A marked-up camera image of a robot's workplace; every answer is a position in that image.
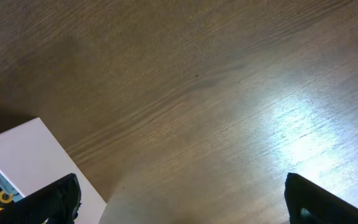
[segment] black plastic piece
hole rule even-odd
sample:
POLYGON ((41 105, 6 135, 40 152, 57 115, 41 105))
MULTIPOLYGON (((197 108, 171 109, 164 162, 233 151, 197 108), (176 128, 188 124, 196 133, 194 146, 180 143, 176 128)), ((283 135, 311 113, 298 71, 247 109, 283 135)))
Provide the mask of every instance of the black plastic piece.
POLYGON ((57 180, 0 211, 0 224, 73 224, 81 203, 75 174, 57 180))
POLYGON ((299 174, 288 173, 284 196, 291 224, 358 224, 358 208, 299 174))

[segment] wood grain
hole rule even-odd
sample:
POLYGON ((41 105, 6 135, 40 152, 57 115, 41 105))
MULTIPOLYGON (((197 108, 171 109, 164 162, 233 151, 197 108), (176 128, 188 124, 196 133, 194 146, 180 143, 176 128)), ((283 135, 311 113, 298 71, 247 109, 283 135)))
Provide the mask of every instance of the wood grain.
POLYGON ((358 1, 0 1, 0 132, 35 116, 106 223, 285 223, 287 172, 358 207, 358 1))

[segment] white box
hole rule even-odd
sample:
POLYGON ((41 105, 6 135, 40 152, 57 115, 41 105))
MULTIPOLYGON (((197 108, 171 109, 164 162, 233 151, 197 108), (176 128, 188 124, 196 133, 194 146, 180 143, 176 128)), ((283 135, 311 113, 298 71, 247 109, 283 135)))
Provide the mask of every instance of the white box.
POLYGON ((76 224, 98 223, 106 207, 40 118, 0 134, 0 173, 23 197, 67 174, 76 174, 82 193, 76 224))

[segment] table surface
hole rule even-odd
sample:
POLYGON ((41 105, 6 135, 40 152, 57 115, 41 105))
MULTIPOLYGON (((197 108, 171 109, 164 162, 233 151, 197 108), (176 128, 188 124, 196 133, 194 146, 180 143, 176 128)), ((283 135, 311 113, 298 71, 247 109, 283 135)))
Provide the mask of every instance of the table surface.
POLYGON ((41 117, 114 223, 358 207, 358 1, 0 1, 0 132, 41 117))

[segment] white cardboard box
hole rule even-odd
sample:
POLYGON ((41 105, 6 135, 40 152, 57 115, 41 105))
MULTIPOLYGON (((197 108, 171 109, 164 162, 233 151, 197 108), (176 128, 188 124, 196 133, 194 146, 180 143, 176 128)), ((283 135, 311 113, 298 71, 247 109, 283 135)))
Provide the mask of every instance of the white cardboard box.
POLYGON ((67 174, 76 174, 82 193, 76 224, 98 223, 106 207, 40 118, 0 134, 0 173, 23 197, 67 174))

